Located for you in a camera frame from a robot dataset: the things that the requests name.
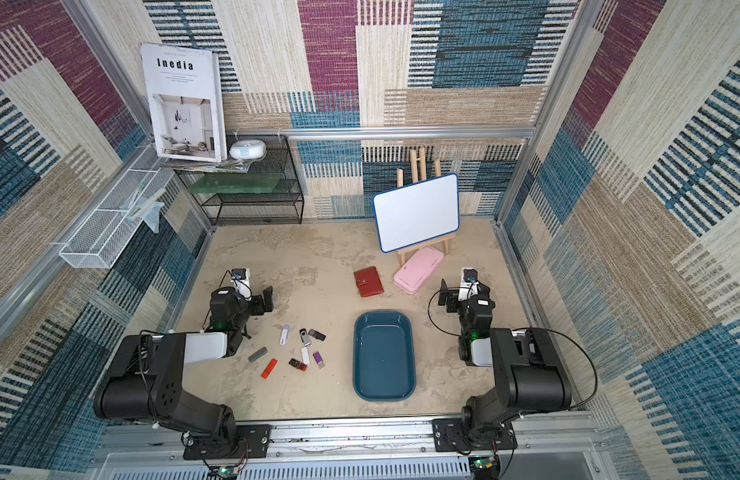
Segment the grey usb flash drive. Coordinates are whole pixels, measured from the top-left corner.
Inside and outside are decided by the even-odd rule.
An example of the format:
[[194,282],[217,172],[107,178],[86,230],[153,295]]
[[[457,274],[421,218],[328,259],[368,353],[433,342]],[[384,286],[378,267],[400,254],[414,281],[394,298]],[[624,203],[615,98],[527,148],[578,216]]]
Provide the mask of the grey usb flash drive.
[[249,362],[250,362],[250,363],[254,363],[254,362],[256,362],[257,360],[259,360],[259,359],[261,359],[262,357],[264,357],[264,356],[265,356],[265,355],[266,355],[267,353],[268,353],[268,350],[267,350],[267,348],[266,348],[266,347],[262,347],[262,348],[260,348],[259,350],[257,350],[256,352],[254,352],[253,354],[251,354],[251,355],[250,355],[250,356],[248,357],[248,360],[249,360]]

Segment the red usb flash drive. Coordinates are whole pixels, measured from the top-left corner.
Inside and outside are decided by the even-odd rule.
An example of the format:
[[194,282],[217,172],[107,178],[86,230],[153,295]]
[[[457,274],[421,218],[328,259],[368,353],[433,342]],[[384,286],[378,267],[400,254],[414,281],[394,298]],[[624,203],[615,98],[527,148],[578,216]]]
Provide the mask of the red usb flash drive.
[[263,379],[268,379],[278,364],[277,359],[272,359],[261,374]]

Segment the dark red usb drive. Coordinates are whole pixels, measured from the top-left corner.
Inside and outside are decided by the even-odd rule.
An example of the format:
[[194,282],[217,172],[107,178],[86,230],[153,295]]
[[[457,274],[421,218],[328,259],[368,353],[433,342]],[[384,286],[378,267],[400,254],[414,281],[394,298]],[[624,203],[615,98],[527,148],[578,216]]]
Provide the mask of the dark red usb drive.
[[303,362],[301,362],[299,360],[296,360],[295,358],[290,359],[289,362],[288,362],[288,364],[290,366],[292,366],[293,368],[296,368],[296,369],[301,370],[301,371],[306,371],[307,368],[308,368],[308,365],[307,364],[305,364],[305,363],[303,363]]

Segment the purple usb flash drive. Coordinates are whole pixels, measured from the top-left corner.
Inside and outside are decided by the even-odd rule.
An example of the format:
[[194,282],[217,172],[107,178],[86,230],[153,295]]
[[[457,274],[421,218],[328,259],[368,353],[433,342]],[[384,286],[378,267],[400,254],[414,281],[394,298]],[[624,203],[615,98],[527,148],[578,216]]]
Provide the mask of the purple usb flash drive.
[[318,351],[315,351],[315,352],[313,353],[313,358],[314,358],[314,360],[316,361],[316,363],[317,363],[317,365],[318,365],[318,367],[319,367],[320,369],[322,369],[322,368],[324,368],[324,367],[325,367],[325,362],[324,362],[324,359],[323,359],[322,355],[321,355],[321,354],[320,354],[320,353],[319,353]]

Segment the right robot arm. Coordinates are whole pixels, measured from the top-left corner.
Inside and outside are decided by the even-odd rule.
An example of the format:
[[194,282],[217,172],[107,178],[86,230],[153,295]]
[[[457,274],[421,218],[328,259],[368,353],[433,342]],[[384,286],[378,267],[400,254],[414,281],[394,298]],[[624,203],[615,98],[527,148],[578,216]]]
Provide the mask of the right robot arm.
[[[491,368],[494,386],[470,397],[457,420],[432,421],[435,449],[468,456],[476,451],[517,447],[513,422],[533,414],[569,411],[593,400],[599,390],[596,365],[572,337],[541,327],[497,328],[492,325],[496,303],[490,288],[479,281],[458,288],[442,282],[432,300],[459,318],[459,358],[466,365]],[[569,341],[589,362],[592,392],[573,402],[573,386],[553,337]]]

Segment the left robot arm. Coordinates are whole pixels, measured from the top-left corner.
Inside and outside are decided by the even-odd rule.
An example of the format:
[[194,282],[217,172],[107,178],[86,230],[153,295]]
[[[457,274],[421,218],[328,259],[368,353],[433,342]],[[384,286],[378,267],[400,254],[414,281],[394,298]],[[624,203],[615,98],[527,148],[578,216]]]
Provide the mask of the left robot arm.
[[189,392],[183,378],[190,364],[236,355],[250,337],[249,319],[273,307],[271,286],[248,298],[233,288],[219,288],[211,295],[206,330],[143,330],[124,337],[96,392],[95,415],[103,420],[150,421],[178,431],[186,460],[264,457],[268,426],[239,427],[231,407]]

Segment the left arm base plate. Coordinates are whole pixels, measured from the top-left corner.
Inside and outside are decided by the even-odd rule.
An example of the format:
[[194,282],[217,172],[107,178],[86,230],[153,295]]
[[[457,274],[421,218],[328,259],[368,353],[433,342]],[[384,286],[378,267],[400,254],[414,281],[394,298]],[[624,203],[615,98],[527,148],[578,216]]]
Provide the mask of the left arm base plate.
[[190,433],[185,440],[187,461],[265,458],[269,448],[270,424],[238,425],[229,437]]

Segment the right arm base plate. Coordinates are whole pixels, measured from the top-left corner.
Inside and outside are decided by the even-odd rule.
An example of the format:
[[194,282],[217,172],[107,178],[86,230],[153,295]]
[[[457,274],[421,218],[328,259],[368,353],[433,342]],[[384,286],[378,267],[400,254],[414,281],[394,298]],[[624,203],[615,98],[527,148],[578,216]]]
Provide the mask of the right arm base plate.
[[431,426],[437,452],[467,455],[475,451],[513,450],[518,446],[511,425],[467,428],[460,418],[435,418]]

